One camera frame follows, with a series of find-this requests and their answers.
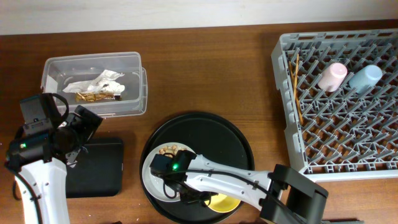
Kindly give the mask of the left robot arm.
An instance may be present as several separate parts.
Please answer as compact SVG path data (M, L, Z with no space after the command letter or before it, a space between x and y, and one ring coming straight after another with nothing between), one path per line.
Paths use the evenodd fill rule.
M6 168L20 188L26 223L69 223L67 154L79 151L102 123L83 106L72 113L22 106L25 123L6 152Z

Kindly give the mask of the gold snack wrapper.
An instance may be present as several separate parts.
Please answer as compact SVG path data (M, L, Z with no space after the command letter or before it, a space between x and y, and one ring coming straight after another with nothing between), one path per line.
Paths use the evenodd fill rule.
M100 92L100 93L76 93L75 101L100 101L100 100L121 100L120 95L115 95L114 93L110 92Z

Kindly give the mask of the blue cup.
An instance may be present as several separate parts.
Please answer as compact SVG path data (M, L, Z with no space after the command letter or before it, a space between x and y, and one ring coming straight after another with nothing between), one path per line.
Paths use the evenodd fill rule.
M358 94L374 86L383 76L382 70L377 65L368 65L354 74L349 80L349 86L355 88Z

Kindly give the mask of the white tissue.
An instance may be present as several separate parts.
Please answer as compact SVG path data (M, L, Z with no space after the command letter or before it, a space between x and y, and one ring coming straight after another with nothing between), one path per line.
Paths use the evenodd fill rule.
M94 80L73 82L68 84L63 89L65 93L112 93L120 95L125 86L118 83L116 80L123 77L123 73L114 72L111 70L104 70Z

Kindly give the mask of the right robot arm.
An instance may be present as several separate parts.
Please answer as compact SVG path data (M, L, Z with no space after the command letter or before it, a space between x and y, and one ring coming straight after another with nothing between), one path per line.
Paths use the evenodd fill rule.
M164 178L199 192L236 198L271 223L321 223L328 191L296 170L277 164L272 172L238 169L203 155L180 151Z

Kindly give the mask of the wooden chopstick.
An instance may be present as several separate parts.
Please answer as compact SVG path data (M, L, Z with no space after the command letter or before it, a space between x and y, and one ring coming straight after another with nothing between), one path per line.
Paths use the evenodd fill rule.
M290 71L290 77L291 77L291 81L292 81L293 89L294 89L294 72L293 72L293 68L292 68L291 62L289 62L289 71ZM299 123L300 123L300 125L303 125L303 117L302 117L302 112L301 112L301 109L300 109L300 102L299 102L298 98L295 100L295 104L296 104L296 107L297 107Z
M294 98L297 99L297 80L298 80L298 72L299 72L299 59L300 54L297 54L296 64L295 64L295 73L294 73Z

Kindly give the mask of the yellow bowl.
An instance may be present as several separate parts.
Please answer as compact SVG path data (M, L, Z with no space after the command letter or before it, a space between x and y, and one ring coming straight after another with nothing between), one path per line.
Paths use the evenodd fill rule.
M209 200L204 201L206 207L217 213L232 212L240 203L240 200L224 194L213 195Z

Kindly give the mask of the food scraps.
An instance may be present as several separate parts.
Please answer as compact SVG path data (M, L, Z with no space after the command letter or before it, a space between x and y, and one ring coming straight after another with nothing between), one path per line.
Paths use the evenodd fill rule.
M163 154L169 157L176 156L178 151L181 150L182 148L177 146L177 145L171 145L171 146L164 146L159 149L159 154Z

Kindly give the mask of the grey plate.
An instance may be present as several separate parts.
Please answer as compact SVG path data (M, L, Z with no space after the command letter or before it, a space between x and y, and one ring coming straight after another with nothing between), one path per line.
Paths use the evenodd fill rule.
M143 180L145 189L150 193L151 196L153 196L157 200L160 200L163 202L179 202L180 198L179 197L172 198L172 196L174 195L174 191L168 186L165 186L165 188L163 188L164 181L161 178L153 176L150 172L149 166L150 166L150 163L152 162L154 156L156 154L159 154L160 148L162 148L164 146L171 146L174 144L181 147L182 148L181 150L188 150L190 152L195 153L195 151L193 149L191 149L190 147L188 147L184 144L177 143L177 142L168 142L168 143L161 144L161 145L155 147L154 149L150 149L149 154L145 158L144 163L142 165L141 174L142 174L142 180Z

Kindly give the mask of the pink cup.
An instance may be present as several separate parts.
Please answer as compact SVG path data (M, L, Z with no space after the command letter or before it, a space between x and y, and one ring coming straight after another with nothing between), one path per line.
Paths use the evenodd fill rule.
M347 74L348 70L345 65L338 62L332 63L322 72L318 86L321 90L334 92L342 84Z

